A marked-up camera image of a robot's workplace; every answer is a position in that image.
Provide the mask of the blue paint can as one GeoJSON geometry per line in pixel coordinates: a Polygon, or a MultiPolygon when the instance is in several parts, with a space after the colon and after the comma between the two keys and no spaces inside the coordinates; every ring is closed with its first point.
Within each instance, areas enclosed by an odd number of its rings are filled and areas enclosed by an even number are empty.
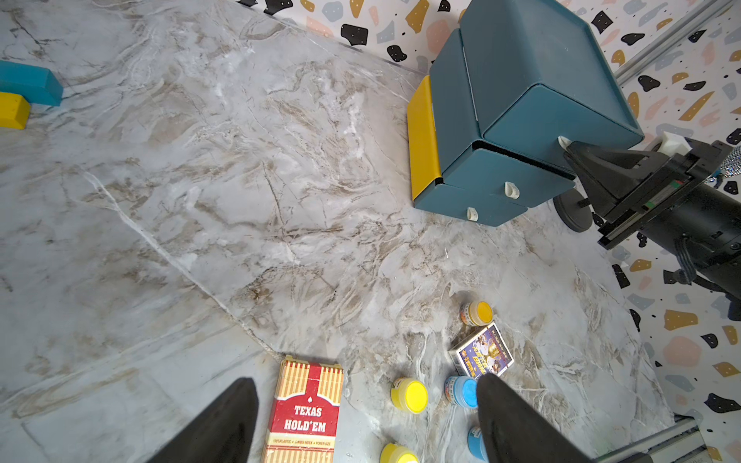
{"type": "Polygon", "coordinates": [[[469,376],[450,376],[444,384],[447,401],[465,409],[477,409],[477,380],[469,376]]]}
{"type": "Polygon", "coordinates": [[[478,426],[473,426],[469,429],[467,435],[468,449],[476,459],[482,462],[488,462],[488,456],[486,453],[486,444],[484,443],[484,436],[482,435],[482,429],[478,426]]]}

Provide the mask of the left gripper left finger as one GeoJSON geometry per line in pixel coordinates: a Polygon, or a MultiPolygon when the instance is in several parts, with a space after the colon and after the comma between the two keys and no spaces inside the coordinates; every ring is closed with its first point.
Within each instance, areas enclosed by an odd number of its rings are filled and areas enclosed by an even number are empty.
{"type": "Polygon", "coordinates": [[[246,462],[259,407],[254,380],[241,377],[155,453],[149,462],[246,462]]]}

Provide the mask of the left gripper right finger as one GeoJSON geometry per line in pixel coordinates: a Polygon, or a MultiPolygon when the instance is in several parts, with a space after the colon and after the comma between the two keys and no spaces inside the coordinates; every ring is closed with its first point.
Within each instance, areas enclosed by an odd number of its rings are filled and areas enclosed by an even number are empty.
{"type": "Polygon", "coordinates": [[[500,377],[477,380],[478,417],[490,462],[590,462],[500,377]]]}

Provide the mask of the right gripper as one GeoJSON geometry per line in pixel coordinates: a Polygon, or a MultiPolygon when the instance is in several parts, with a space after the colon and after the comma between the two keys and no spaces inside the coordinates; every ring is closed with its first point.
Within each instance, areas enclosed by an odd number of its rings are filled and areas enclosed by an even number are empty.
{"type": "Polygon", "coordinates": [[[730,145],[686,138],[686,155],[608,150],[572,142],[563,156],[604,220],[599,244],[613,249],[642,233],[668,251],[729,251],[733,199],[706,180],[731,155],[730,145]]]}

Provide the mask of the orange paint can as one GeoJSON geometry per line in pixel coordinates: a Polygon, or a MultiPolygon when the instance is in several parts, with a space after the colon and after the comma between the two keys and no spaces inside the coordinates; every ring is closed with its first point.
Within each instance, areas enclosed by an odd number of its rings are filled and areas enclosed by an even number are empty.
{"type": "Polygon", "coordinates": [[[459,310],[461,321],[472,327],[486,327],[492,324],[494,312],[486,301],[472,301],[464,304],[459,310]]]}

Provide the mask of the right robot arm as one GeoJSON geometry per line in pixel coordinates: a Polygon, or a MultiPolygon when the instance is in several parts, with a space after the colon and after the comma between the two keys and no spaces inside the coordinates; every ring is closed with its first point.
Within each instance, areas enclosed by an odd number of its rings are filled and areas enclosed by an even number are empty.
{"type": "Polygon", "coordinates": [[[600,245],[611,250],[641,233],[677,258],[673,279],[698,284],[729,299],[727,316],[740,318],[740,204],[706,184],[733,147],[666,132],[651,150],[613,150],[560,137],[565,160],[584,190],[554,198],[573,231],[601,218],[600,245]]]}

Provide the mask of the teal drawer cabinet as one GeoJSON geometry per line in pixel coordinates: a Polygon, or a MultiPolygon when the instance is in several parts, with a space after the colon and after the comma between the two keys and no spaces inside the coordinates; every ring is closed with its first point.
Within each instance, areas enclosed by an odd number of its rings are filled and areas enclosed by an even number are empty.
{"type": "Polygon", "coordinates": [[[407,125],[413,206],[491,227],[573,187],[561,138],[644,138],[589,25],[556,1],[472,2],[407,125]]]}

